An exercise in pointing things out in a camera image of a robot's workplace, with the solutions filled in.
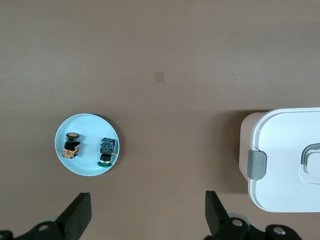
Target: green base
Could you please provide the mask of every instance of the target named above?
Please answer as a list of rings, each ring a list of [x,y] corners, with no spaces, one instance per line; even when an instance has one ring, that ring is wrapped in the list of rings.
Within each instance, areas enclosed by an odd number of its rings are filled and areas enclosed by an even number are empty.
[[[98,162],[98,165],[103,168],[108,168],[112,166],[111,163],[104,163],[104,162]]]

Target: white lid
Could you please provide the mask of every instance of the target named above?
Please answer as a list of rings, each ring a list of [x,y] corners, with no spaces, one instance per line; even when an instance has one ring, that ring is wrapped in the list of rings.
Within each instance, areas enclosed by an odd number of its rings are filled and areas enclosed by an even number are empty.
[[[320,212],[320,108],[264,114],[252,130],[250,148],[254,176],[248,189],[256,205],[269,212]],[[263,155],[266,164],[260,164]]]

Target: plastic container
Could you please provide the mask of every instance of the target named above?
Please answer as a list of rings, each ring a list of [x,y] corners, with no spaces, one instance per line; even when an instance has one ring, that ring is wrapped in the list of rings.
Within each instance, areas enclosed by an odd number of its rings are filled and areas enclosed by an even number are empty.
[[[320,108],[278,109],[241,125],[239,168],[268,212],[320,212]]]

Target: blue plate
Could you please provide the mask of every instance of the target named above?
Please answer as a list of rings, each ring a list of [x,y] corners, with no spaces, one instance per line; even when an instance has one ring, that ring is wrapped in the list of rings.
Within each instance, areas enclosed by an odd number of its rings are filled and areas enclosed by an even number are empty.
[[[80,135],[79,151],[73,159],[62,156],[67,133]],[[103,138],[115,140],[110,167],[98,165],[101,156],[100,144]],[[108,171],[116,163],[120,150],[119,138],[114,128],[103,118],[88,113],[77,114],[65,120],[55,134],[54,147],[61,163],[70,171],[82,176],[96,176]]]

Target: container lid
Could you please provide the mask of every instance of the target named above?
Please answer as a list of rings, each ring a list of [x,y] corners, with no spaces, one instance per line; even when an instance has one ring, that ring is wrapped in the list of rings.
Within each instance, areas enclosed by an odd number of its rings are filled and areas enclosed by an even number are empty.
[[[320,108],[273,110],[251,134],[248,189],[269,212],[320,212]]]

